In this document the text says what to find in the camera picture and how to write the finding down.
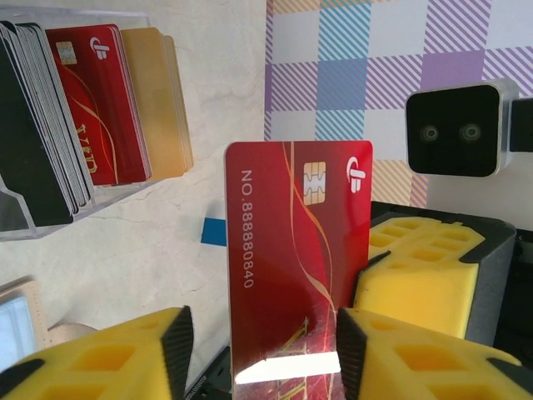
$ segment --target stack of cards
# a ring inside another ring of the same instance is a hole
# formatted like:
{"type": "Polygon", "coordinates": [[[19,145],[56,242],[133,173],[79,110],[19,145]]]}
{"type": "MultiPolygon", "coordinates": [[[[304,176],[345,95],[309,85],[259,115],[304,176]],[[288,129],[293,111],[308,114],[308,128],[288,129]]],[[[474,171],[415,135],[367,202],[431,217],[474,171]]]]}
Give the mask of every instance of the stack of cards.
{"type": "Polygon", "coordinates": [[[0,175],[36,226],[71,223],[92,180],[45,32],[0,22],[0,175]]]}
{"type": "Polygon", "coordinates": [[[73,221],[94,185],[192,167],[177,55],[152,27],[0,22],[0,177],[37,227],[73,221]]]}

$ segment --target plaid fabric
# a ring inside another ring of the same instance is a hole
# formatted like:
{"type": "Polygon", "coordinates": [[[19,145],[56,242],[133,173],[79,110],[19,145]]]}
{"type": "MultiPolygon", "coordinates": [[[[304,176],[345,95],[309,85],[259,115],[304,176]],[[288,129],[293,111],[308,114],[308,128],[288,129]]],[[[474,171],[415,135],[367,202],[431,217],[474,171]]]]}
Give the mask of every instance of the plaid fabric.
{"type": "Polygon", "coordinates": [[[420,89],[514,78],[533,95],[531,0],[267,0],[266,140],[369,139],[373,197],[426,205],[403,108],[420,89]]]}

